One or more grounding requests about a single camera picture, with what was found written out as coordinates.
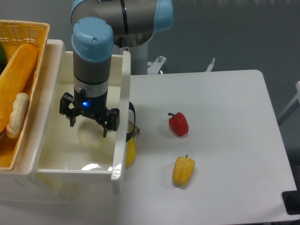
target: wicker basket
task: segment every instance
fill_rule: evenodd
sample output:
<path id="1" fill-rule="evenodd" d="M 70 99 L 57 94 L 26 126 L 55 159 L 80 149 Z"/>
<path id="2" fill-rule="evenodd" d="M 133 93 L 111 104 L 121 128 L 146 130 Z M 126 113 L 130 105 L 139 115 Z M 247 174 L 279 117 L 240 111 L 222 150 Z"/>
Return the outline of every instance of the wicker basket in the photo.
<path id="1" fill-rule="evenodd" d="M 7 60 L 13 56 L 19 46 L 25 43 L 34 45 L 38 49 L 37 67 L 30 76 L 25 89 L 30 96 L 27 112 L 24 117 L 20 136 L 9 139 L 6 135 L 0 140 L 0 170 L 13 170 L 18 154 L 27 139 L 27 127 L 33 119 L 33 113 L 38 96 L 36 88 L 39 80 L 40 68 L 47 43 L 50 25 L 40 22 L 0 20 L 0 42 L 3 45 Z"/>

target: white table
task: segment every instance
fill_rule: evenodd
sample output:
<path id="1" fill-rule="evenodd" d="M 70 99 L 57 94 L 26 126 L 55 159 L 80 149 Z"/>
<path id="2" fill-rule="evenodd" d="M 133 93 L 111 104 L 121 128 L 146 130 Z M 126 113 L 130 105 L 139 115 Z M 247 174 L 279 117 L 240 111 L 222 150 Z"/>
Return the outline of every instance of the white table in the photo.
<path id="1" fill-rule="evenodd" d="M 131 77 L 137 138 L 123 193 L 81 184 L 71 205 L 1 202 L 1 224 L 224 225 L 296 220 L 281 193 L 295 190 L 262 74 L 234 71 Z M 168 113 L 189 133 L 176 137 Z M 172 184 L 177 156 L 196 162 L 186 187 Z"/>

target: light blue joint cap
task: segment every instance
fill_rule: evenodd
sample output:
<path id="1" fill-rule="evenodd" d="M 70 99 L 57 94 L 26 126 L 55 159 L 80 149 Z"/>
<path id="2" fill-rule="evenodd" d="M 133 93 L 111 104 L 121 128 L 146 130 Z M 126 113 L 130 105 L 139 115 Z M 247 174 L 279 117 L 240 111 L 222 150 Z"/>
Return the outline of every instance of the light blue joint cap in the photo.
<path id="1" fill-rule="evenodd" d="M 83 2 L 83 1 L 84 1 L 84 0 L 74 0 L 74 1 L 73 1 L 71 14 L 72 14 L 73 10 L 75 9 L 75 7 L 76 7 L 79 3 Z"/>
<path id="2" fill-rule="evenodd" d="M 113 29 L 102 19 L 85 17 L 73 27 L 72 46 L 88 62 L 102 62 L 113 53 Z"/>
<path id="3" fill-rule="evenodd" d="M 154 17 L 153 32 L 168 30 L 174 21 L 172 0 L 158 0 Z"/>

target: white plastic bin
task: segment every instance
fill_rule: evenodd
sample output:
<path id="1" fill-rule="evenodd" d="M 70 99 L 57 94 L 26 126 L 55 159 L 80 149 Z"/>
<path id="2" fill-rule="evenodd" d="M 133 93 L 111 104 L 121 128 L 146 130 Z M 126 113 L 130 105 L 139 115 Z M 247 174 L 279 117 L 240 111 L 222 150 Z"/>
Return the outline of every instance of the white plastic bin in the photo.
<path id="1" fill-rule="evenodd" d="M 0 201 L 61 202 L 70 200 L 78 182 L 110 182 L 122 190 L 130 90 L 130 53 L 113 55 L 107 107 L 120 110 L 116 132 L 103 138 L 101 149 L 86 149 L 77 128 L 59 114 L 64 92 L 73 93 L 73 53 L 60 40 L 48 40 L 41 70 L 40 96 L 29 137 L 15 169 L 0 172 Z"/>

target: toy food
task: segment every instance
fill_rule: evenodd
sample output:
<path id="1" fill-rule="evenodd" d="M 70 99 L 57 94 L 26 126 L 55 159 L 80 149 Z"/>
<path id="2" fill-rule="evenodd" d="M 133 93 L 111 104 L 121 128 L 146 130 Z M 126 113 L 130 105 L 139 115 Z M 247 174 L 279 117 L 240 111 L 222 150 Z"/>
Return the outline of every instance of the toy food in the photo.
<path id="1" fill-rule="evenodd" d="M 29 96 L 26 93 L 19 93 L 15 97 L 13 111 L 9 116 L 9 123 L 6 126 L 6 134 L 9 138 L 19 136 L 28 102 Z"/>
<path id="2" fill-rule="evenodd" d="M 182 113 L 178 112 L 175 115 L 169 113 L 169 116 L 172 116 L 169 119 L 169 125 L 175 134 L 181 137 L 188 133 L 188 122 Z"/>
<path id="3" fill-rule="evenodd" d="M 133 140 L 133 138 L 130 138 L 129 141 L 127 142 L 125 166 L 130 166 L 133 164 L 135 160 L 135 153 L 136 153 L 135 141 Z"/>
<path id="4" fill-rule="evenodd" d="M 87 148 L 99 148 L 103 142 L 103 128 L 95 120 L 84 120 L 78 130 L 80 144 Z"/>
<path id="5" fill-rule="evenodd" d="M 133 129 L 133 127 L 135 128 L 135 131 L 134 131 L 134 133 L 132 135 L 134 137 L 138 133 L 140 133 L 141 130 L 137 126 L 135 126 L 132 122 L 128 121 L 128 132 L 130 132 Z"/>
<path id="6" fill-rule="evenodd" d="M 6 59 L 5 51 L 3 45 L 0 42 L 0 74 L 3 72 L 6 64 L 7 64 L 7 59 Z"/>
<path id="7" fill-rule="evenodd" d="M 6 130 L 4 130 L 3 132 L 0 133 L 0 141 L 2 140 L 2 138 L 5 136 L 6 134 Z"/>
<path id="8" fill-rule="evenodd" d="M 173 181 L 177 185 L 185 185 L 188 183 L 194 171 L 195 161 L 188 158 L 179 156 L 175 162 L 173 169 Z"/>
<path id="9" fill-rule="evenodd" d="M 37 48 L 31 44 L 23 44 L 13 54 L 0 75 L 0 133 L 9 123 L 15 97 L 23 91 L 36 68 L 37 59 Z"/>

